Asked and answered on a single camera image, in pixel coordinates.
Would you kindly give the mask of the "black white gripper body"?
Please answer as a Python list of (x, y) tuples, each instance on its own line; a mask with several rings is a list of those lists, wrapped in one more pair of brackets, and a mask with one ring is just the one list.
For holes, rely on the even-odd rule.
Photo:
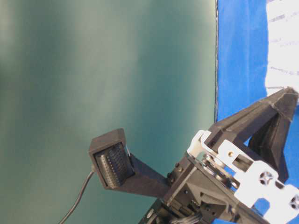
[(169, 174), (171, 189), (156, 200), (142, 224), (286, 224), (299, 214), (299, 190), (278, 172), (224, 140), (215, 153), (210, 131), (194, 136), (183, 159)]

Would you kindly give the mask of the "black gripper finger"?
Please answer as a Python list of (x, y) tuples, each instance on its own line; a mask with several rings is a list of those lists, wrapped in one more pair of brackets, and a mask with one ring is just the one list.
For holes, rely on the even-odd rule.
[(284, 183), (289, 177), (284, 147), (292, 118), (262, 102), (256, 102), (246, 110), (249, 113), (245, 117), (242, 138), (251, 138), (249, 148), (271, 165)]
[(294, 115), (299, 94), (291, 87), (256, 101), (250, 107), (213, 124), (211, 134), (205, 140), (210, 149), (218, 149), (224, 140), (244, 143), (250, 137), (260, 143), (265, 134), (274, 140), (284, 142)]

